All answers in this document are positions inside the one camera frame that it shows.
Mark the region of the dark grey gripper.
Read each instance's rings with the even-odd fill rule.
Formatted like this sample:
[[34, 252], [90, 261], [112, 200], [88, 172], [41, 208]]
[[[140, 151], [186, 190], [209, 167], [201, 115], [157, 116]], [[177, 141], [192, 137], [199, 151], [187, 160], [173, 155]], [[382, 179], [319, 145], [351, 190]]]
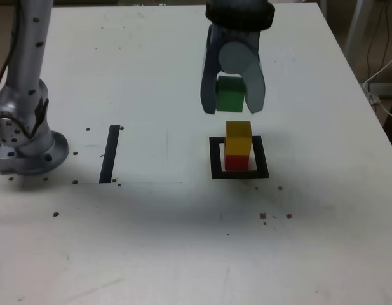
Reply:
[[[200, 97], [203, 110], [207, 114], [216, 112], [216, 80], [221, 71], [239, 74], [245, 85], [245, 102], [252, 114], [263, 110], [266, 84], [259, 53], [260, 32], [243, 32], [229, 30], [211, 24], [206, 40], [206, 54], [201, 80]], [[213, 45], [222, 45], [217, 52]]]

